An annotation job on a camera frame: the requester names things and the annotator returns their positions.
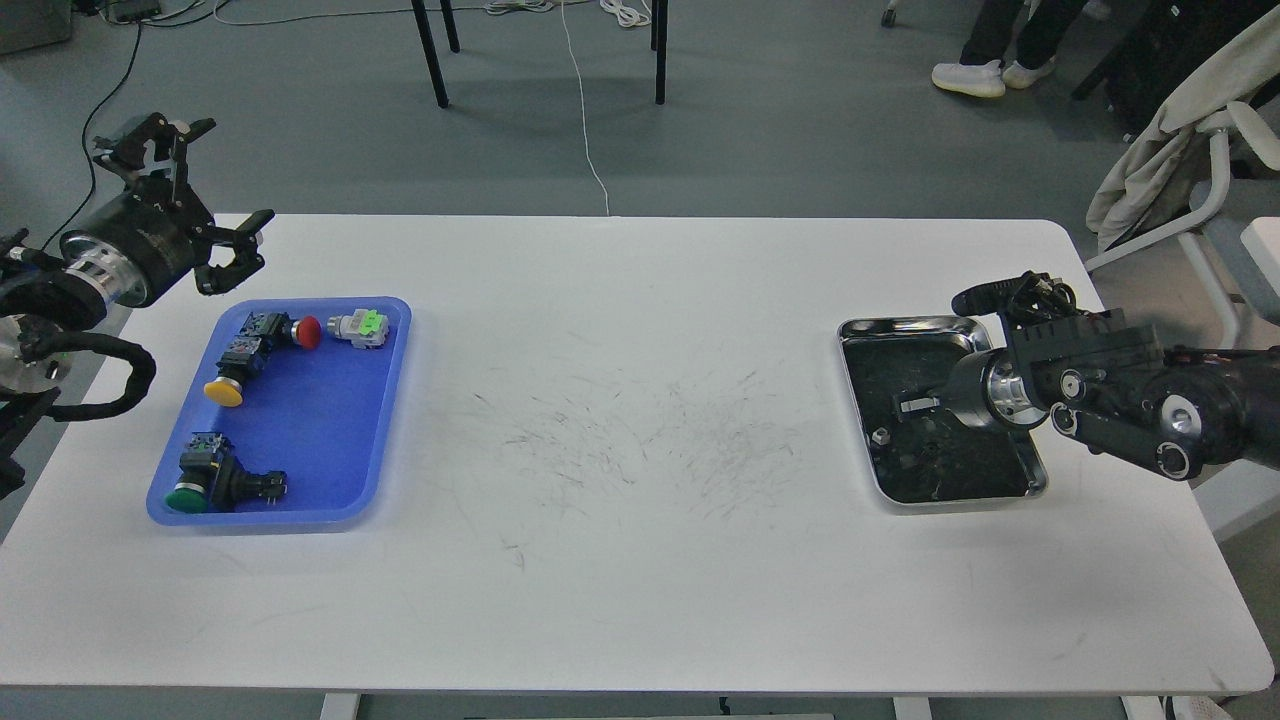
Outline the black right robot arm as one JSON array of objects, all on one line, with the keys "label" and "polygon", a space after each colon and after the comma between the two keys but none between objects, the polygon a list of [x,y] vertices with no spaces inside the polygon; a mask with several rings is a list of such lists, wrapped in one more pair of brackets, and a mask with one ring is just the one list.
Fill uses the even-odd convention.
[{"label": "black right robot arm", "polygon": [[1279,465],[1276,348],[1166,348],[1120,309],[1087,311],[1046,273],[954,296],[961,316],[993,314],[1006,345],[959,360],[945,380],[893,396],[902,419],[943,410],[975,430],[1043,424],[1092,454],[1172,480],[1247,460]]}]

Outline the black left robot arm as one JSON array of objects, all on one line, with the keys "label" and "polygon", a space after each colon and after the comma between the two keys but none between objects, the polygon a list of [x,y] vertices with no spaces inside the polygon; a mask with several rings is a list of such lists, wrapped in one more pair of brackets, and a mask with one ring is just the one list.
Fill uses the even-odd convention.
[{"label": "black left robot arm", "polygon": [[[152,113],[116,138],[96,138],[93,161],[122,178],[124,190],[61,234],[58,254],[27,246],[26,231],[3,238],[4,495],[26,483],[13,455],[41,419],[114,418],[148,393],[154,356],[99,332],[113,306],[151,306],[187,275],[205,296],[227,293],[262,269],[261,231],[273,210],[219,227],[189,184],[189,146],[214,126],[211,118],[183,123]],[[129,364],[118,398],[59,404],[78,352]]]}]

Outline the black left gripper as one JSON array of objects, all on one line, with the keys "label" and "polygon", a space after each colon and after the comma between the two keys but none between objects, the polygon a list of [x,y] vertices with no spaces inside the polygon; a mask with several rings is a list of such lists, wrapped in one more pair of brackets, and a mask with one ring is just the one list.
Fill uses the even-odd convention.
[{"label": "black left gripper", "polygon": [[[106,305],[147,307],[193,270],[201,295],[228,293],[266,266],[262,229],[274,210],[257,210],[236,228],[196,225],[192,236],[154,204],[188,204],[188,149],[216,126],[212,118],[187,123],[151,113],[115,138],[93,140],[92,163],[120,178],[127,193],[63,233],[60,252],[68,273]],[[212,264],[214,249],[230,250],[229,263]]]}]

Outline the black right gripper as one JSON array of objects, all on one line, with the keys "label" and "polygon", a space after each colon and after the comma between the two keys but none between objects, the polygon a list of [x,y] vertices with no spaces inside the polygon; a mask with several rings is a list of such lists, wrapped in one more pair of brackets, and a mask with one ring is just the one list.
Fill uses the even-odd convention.
[{"label": "black right gripper", "polygon": [[943,388],[901,389],[892,397],[895,416],[916,416],[940,407],[975,430],[1012,429],[1012,364],[1005,350],[969,354],[948,374]]}]

